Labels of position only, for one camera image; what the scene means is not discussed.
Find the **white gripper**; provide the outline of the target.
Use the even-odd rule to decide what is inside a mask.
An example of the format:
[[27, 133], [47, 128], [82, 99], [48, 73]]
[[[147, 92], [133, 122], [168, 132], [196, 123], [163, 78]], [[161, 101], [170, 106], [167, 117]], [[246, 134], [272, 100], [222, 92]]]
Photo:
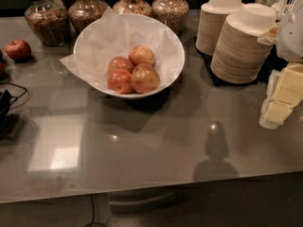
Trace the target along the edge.
[[276, 37], [277, 55], [289, 64], [273, 70], [267, 84], [259, 124], [277, 129], [303, 100], [303, 1], [297, 1], [280, 21]]

